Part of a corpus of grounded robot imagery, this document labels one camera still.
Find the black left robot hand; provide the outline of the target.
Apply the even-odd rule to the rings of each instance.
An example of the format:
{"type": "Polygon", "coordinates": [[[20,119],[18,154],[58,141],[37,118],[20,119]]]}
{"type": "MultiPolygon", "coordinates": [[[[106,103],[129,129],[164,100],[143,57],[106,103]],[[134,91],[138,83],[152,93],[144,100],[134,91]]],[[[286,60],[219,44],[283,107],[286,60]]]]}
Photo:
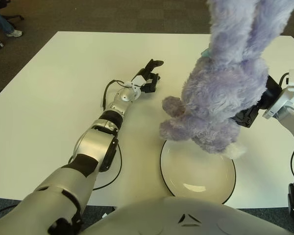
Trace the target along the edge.
{"type": "Polygon", "coordinates": [[[151,80],[151,82],[149,83],[145,83],[144,85],[139,85],[142,92],[154,93],[156,91],[156,85],[157,85],[157,82],[160,80],[160,76],[158,73],[153,73],[152,71],[154,68],[162,66],[163,63],[164,62],[161,60],[151,59],[147,63],[147,65],[144,68],[140,69],[138,73],[135,75],[135,78],[139,75],[142,76],[145,82],[151,80]]]}

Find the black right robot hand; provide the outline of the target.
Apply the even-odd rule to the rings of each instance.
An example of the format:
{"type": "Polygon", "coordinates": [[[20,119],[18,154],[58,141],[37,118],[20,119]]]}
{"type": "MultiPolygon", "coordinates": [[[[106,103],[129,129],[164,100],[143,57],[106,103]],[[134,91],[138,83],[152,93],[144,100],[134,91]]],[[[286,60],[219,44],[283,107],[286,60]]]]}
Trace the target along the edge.
{"type": "Polygon", "coordinates": [[[267,110],[278,99],[282,88],[268,76],[266,90],[256,105],[237,113],[232,119],[240,126],[249,128],[258,116],[259,110],[267,110]]]}

